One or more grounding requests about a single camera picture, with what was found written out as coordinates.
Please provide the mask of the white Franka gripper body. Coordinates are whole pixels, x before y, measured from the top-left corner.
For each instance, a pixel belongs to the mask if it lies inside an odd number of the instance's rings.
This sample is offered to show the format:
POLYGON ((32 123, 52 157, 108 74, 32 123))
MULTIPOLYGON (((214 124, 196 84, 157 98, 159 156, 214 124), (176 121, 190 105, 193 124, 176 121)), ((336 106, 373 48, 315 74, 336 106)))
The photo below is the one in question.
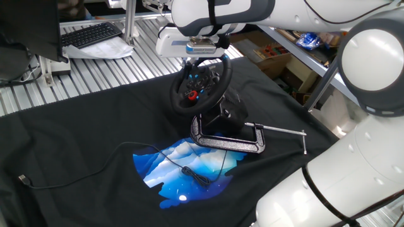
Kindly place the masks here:
POLYGON ((176 27, 161 27, 156 44, 161 57, 220 57, 225 48, 219 47, 219 37, 186 37, 176 27))

